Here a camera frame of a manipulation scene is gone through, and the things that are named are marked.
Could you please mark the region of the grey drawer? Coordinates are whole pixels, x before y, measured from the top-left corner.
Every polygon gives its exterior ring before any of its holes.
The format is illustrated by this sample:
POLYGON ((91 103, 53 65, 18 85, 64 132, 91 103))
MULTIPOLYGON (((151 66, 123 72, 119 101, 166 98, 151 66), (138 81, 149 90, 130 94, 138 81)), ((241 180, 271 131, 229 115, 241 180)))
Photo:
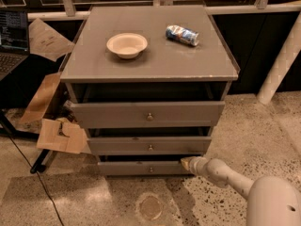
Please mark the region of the grey drawer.
POLYGON ((215 126, 224 102, 152 102, 72 104, 82 128, 215 126))
POLYGON ((191 175, 179 161, 99 162, 103 175, 191 175))
POLYGON ((87 140, 97 155, 205 153, 210 137, 94 137, 87 140))

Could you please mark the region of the tall cardboard flap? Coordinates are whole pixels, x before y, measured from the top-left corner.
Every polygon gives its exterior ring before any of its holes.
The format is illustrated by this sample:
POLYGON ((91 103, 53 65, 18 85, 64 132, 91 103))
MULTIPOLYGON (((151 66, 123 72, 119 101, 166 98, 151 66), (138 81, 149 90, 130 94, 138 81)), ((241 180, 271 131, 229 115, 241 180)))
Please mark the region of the tall cardboard flap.
POLYGON ((44 77, 37 92, 30 101, 27 109, 19 120, 19 123, 30 123, 41 120, 50 103, 60 82, 60 73, 51 73, 44 77))

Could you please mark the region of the white diagonal post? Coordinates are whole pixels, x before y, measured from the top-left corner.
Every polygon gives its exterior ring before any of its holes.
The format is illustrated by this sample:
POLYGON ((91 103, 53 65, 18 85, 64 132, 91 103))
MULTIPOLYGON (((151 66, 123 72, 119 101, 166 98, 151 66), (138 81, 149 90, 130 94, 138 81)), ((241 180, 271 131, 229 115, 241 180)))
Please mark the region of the white diagonal post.
POLYGON ((287 39, 283 43, 271 70, 267 74, 260 91, 257 94, 257 99, 260 103, 267 105, 271 102, 278 87, 292 67, 300 51, 301 12, 298 14, 287 39))

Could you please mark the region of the grey bottom drawer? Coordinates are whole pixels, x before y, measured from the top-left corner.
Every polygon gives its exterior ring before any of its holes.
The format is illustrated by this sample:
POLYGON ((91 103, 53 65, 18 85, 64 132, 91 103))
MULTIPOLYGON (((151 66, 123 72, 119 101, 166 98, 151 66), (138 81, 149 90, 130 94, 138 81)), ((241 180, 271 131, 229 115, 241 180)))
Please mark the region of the grey bottom drawer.
POLYGON ((191 175, 179 161, 99 162, 103 175, 191 175))

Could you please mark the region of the grey top drawer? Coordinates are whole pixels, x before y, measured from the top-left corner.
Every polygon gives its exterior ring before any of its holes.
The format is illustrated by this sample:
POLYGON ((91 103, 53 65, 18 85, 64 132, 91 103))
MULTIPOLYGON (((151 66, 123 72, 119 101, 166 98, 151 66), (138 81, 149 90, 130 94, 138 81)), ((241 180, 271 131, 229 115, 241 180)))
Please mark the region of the grey top drawer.
POLYGON ((72 104, 82 128, 215 126, 224 102, 152 102, 72 104))

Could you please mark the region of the grey middle drawer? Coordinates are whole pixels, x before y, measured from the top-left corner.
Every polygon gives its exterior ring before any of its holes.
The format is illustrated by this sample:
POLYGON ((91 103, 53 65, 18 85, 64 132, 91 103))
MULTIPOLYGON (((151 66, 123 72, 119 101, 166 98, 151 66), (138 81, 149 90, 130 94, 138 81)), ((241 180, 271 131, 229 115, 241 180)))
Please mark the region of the grey middle drawer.
POLYGON ((210 137, 94 137, 87 140, 97 155, 205 153, 210 137))

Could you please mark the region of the white railing bar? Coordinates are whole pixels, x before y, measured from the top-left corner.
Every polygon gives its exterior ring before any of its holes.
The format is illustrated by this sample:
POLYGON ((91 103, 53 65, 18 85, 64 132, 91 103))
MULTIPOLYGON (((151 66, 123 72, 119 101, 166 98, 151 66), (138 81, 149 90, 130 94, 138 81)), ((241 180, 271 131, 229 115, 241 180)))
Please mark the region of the white railing bar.
MULTIPOLYGON (((248 5, 206 7, 205 10, 208 15, 292 12, 301 11, 301 0, 281 4, 269 4, 265 8, 257 8, 255 5, 248 5)), ((76 11, 74 16, 68 16, 65 11, 30 12, 27 14, 27 18, 30 22, 36 19, 41 19, 43 21, 78 21, 85 20, 89 16, 89 13, 89 10, 76 11)))

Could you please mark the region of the blue crushed soda can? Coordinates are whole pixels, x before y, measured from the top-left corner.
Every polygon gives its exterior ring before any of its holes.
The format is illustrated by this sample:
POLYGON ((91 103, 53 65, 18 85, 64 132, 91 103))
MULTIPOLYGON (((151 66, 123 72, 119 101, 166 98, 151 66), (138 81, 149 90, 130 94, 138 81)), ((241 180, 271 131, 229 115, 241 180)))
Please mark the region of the blue crushed soda can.
POLYGON ((166 27, 166 37, 186 45, 198 46, 198 32, 179 25, 168 25, 166 27))

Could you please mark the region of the low cardboard box flap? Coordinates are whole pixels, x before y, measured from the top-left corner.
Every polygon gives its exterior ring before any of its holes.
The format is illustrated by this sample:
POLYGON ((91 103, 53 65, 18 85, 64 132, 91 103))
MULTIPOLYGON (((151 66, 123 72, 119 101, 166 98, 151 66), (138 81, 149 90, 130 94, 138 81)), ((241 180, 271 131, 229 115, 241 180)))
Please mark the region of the low cardboard box flap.
POLYGON ((63 153, 90 153, 85 130, 65 121, 43 119, 37 147, 63 153))

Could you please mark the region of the black table leg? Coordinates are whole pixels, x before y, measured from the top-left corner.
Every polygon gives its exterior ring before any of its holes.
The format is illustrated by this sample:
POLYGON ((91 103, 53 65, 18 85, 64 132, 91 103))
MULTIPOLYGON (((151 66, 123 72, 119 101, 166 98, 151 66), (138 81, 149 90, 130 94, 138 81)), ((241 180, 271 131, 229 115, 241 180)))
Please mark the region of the black table leg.
MULTIPOLYGON (((1 137, 11 137, 18 139, 27 139, 32 141, 37 141, 39 135, 31 132, 24 132, 17 130, 13 124, 8 120, 5 116, 4 112, 0 110, 0 136, 1 137)), ((43 149, 36 159, 35 163, 31 166, 30 172, 44 172, 46 170, 46 166, 43 164, 44 159, 46 158, 49 150, 43 149)))

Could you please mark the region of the black open laptop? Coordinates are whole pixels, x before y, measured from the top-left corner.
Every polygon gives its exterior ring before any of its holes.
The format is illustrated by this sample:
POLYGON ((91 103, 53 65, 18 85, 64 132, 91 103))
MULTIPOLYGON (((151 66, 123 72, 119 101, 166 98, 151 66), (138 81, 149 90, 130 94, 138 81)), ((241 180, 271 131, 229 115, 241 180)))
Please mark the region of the black open laptop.
POLYGON ((28 18, 24 10, 0 9, 0 80, 30 54, 28 18))

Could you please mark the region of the grey drawer cabinet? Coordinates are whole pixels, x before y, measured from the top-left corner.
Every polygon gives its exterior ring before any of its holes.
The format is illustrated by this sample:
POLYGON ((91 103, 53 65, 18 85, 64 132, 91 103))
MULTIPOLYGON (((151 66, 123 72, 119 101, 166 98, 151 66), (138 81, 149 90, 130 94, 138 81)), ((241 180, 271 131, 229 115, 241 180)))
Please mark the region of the grey drawer cabinet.
MULTIPOLYGON (((95 7, 61 74, 71 104, 224 102, 239 67, 202 6, 95 7), (166 37, 168 25, 198 32, 198 46, 166 37), (119 58, 106 43, 121 33, 143 36, 147 48, 119 58)), ((214 126, 83 128, 94 137, 211 137, 214 126)), ((179 161, 193 154, 97 155, 99 162, 179 161)))

